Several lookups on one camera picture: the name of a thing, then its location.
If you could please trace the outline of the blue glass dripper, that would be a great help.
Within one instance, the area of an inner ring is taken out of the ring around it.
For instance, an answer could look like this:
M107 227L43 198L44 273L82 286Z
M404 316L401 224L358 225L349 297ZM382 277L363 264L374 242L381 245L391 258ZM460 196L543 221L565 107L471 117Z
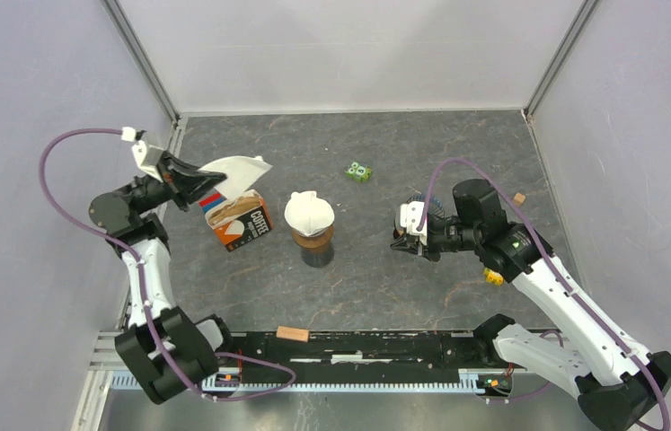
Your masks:
M421 202L423 203L425 201L426 195L422 193L415 194L414 196L408 198L406 200L406 203L409 204L411 202ZM446 212L445 209L442 205L442 203L435 197L432 196L429 199L428 202L428 216L436 216L436 217L445 217Z

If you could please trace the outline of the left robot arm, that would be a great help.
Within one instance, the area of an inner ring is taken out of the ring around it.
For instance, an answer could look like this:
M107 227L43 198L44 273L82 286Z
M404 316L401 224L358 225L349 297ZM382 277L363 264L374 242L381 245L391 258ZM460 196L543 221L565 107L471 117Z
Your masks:
M186 211L226 178L165 152L154 175L136 177L89 206L91 220L103 228L128 270L132 309L115 349L155 404L186 390L201 394L203 381L236 354L236 342L221 318L212 314L193 322L176 305L169 236L154 212L167 202Z

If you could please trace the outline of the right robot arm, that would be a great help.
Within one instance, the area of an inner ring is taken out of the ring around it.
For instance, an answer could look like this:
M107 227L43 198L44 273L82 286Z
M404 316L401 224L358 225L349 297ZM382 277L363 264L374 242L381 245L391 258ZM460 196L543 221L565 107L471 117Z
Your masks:
M464 180L452 191L455 214L431 212L428 195L397 209L392 249L439 260L471 251L535 303L567 336L560 347L498 314L474 330L472 352L482 365L521 365L561 388L601 430L639 426L662 408L671 387L671 354L652 352L624 331L586 294L550 244L525 222L508 219L487 180Z

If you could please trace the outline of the coffee filter box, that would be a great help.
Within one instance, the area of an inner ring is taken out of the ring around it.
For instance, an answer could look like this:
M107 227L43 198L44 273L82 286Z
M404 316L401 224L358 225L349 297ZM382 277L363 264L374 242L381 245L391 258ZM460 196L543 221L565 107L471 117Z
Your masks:
M264 198L255 189L204 214L207 225L229 252L236 251L273 229Z

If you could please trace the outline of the white paper coffee filter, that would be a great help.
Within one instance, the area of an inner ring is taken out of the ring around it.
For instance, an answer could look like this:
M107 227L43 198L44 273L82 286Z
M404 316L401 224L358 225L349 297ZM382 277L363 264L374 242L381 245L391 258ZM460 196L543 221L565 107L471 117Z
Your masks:
M331 204L314 190L292 192L284 212L287 224L304 237L323 233L333 224L334 216Z

